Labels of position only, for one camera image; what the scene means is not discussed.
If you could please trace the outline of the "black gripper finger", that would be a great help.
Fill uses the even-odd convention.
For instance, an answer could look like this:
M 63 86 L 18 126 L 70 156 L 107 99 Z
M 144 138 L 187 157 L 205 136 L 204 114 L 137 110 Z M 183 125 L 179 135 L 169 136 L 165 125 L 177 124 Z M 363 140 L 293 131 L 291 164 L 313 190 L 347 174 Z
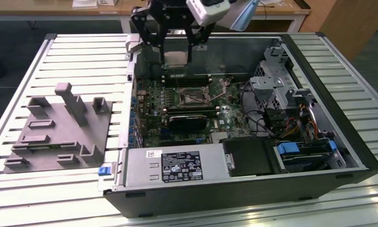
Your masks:
M 147 27 L 147 18 L 149 15 L 159 24 L 159 29 L 156 34 L 153 34 Z M 144 41 L 144 44 L 147 46 L 159 48 L 160 63 L 164 64 L 165 63 L 164 41 L 168 32 L 165 26 L 165 18 L 156 10 L 156 8 L 151 9 L 149 7 L 133 7 L 131 19 L 139 31 L 140 37 Z
M 200 44 L 205 44 L 208 42 L 209 36 L 215 29 L 216 23 L 212 23 L 199 29 L 195 33 L 192 31 L 192 26 L 185 28 L 187 38 L 188 38 L 188 62 L 192 62 L 192 48 Z

